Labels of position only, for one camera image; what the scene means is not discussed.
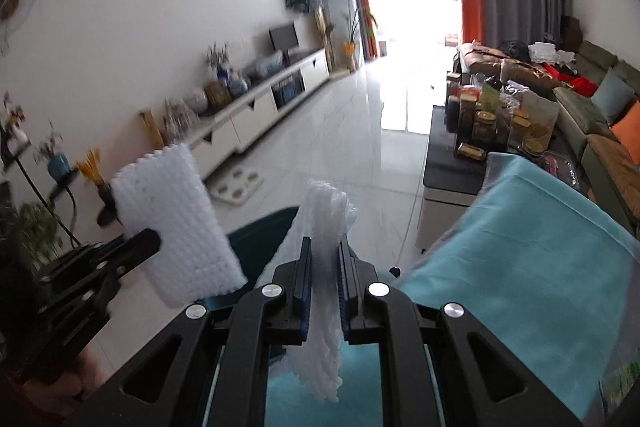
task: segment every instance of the vase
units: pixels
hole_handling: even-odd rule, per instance
[[[47,163],[47,171],[49,171],[50,176],[56,181],[56,183],[60,183],[62,178],[71,171],[69,160],[66,159],[66,156],[63,153],[55,154]]]
[[[347,67],[351,73],[358,70],[358,61],[356,59],[356,43],[344,42],[342,44],[342,52],[347,57]]]

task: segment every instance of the jar lid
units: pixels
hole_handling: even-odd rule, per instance
[[[519,116],[520,118],[527,120],[527,118],[529,118],[529,113],[524,109],[514,109],[513,116]]]
[[[542,143],[540,143],[538,140],[534,140],[533,138],[524,140],[524,142],[522,143],[522,148],[527,152],[536,155],[545,152],[545,148],[542,147]]]
[[[491,123],[495,120],[495,115],[489,111],[478,111],[476,113],[476,118],[478,118],[478,120],[484,120],[487,123]]]
[[[521,116],[514,116],[511,119],[511,124],[524,127],[525,129],[528,129],[529,127],[531,127],[531,122]]]

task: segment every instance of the blue and white vase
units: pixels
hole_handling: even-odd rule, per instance
[[[60,180],[71,171],[69,160],[66,159],[63,153],[53,155],[47,163],[47,171],[57,183],[60,183]]]

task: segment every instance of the dark teal bin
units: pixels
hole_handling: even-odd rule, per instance
[[[238,256],[242,272],[248,281],[233,293],[203,299],[207,308],[217,310],[236,304],[245,293],[254,288],[264,267],[267,266],[289,232],[293,218],[297,213],[296,206],[283,208],[228,235],[231,248]]]

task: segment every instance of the blue pillow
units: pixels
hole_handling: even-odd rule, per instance
[[[609,72],[602,79],[600,87],[591,97],[591,102],[607,119],[607,123],[612,125],[633,95],[633,88],[628,86],[624,80],[609,68]]]

